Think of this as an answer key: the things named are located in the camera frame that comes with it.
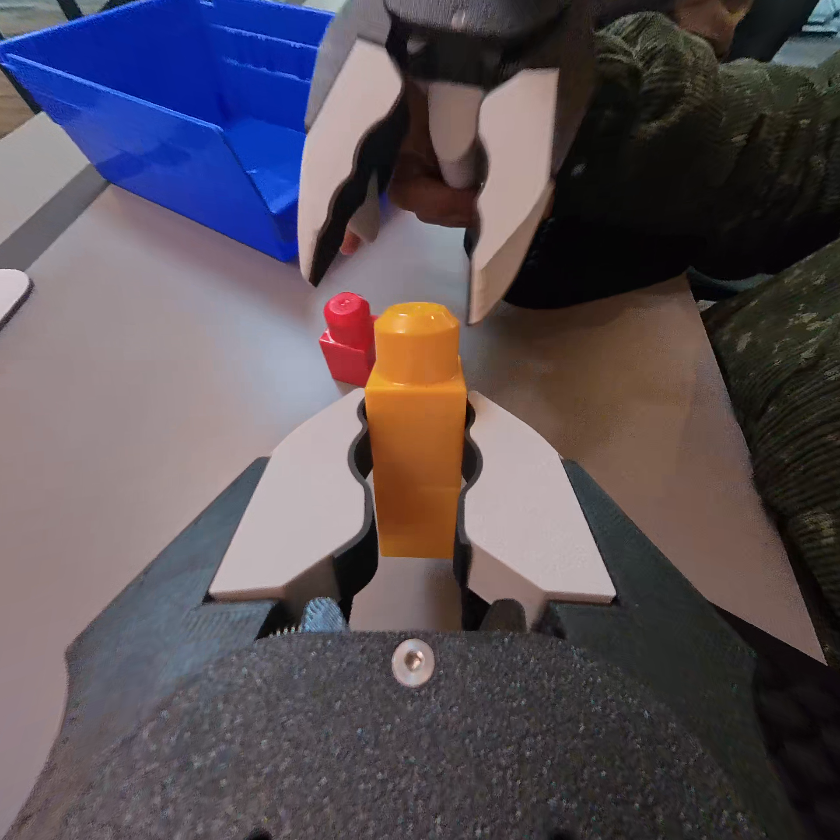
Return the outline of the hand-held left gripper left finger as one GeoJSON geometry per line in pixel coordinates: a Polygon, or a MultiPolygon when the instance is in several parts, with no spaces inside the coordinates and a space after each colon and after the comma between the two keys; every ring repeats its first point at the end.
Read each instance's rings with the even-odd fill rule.
{"type": "Polygon", "coordinates": [[[286,436],[270,455],[208,594],[218,602],[348,603],[379,563],[373,460],[356,388],[286,436]]]}

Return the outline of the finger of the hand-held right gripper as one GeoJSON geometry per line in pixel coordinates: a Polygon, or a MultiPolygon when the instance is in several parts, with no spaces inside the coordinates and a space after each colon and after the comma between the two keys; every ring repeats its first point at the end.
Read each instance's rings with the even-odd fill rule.
{"type": "Polygon", "coordinates": [[[324,39],[305,118],[297,241],[304,279],[318,286],[352,217],[378,203],[408,129],[406,81],[385,45],[324,39]]]}
{"type": "Polygon", "coordinates": [[[521,70],[479,108],[486,177],[477,198],[478,239],[469,260],[467,323],[505,297],[553,195],[558,69],[521,70]]]}

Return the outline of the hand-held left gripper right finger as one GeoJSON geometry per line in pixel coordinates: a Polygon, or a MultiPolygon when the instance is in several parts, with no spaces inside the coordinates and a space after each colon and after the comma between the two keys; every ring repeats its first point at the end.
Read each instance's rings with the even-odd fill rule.
{"type": "Polygon", "coordinates": [[[538,432],[467,395],[456,516],[458,585],[489,604],[609,605],[616,588],[564,461],[538,432]]]}

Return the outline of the orange mega block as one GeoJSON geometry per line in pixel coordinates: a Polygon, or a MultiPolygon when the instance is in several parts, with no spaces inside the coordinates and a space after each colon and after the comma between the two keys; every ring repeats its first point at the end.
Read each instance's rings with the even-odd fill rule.
{"type": "Polygon", "coordinates": [[[451,486],[374,485],[382,556],[451,561],[460,482],[451,486]]]}
{"type": "Polygon", "coordinates": [[[461,487],[467,390],[459,321],[439,303],[397,303],[374,324],[365,387],[374,467],[411,488],[461,487]]]}

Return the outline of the red mega block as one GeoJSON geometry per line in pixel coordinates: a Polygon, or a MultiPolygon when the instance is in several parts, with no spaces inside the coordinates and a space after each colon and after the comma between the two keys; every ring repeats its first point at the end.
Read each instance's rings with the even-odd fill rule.
{"type": "Polygon", "coordinates": [[[375,365],[375,321],[367,300],[341,292],[323,308],[319,344],[336,382],[364,388],[375,365]]]}

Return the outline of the blue plastic bin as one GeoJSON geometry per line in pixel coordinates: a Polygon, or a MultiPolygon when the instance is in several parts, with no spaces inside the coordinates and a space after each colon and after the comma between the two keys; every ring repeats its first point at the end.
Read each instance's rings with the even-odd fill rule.
{"type": "Polygon", "coordinates": [[[149,1],[2,42],[2,66],[111,184],[283,262],[333,13],[149,1]]]}

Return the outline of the person's right hand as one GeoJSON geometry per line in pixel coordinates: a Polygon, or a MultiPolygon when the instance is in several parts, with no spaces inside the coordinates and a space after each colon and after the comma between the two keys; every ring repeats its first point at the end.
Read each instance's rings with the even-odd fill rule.
{"type": "Polygon", "coordinates": [[[447,228],[470,228],[477,219],[475,190],[449,186],[427,126],[419,122],[406,135],[386,190],[388,202],[420,222],[447,228]]]}

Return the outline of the white tablet stand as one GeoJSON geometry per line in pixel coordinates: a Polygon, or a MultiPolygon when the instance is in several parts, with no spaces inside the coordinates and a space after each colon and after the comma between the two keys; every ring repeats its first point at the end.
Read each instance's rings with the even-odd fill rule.
{"type": "Polygon", "coordinates": [[[34,283],[21,269],[1,268],[1,329],[23,307],[34,289],[34,283]]]}

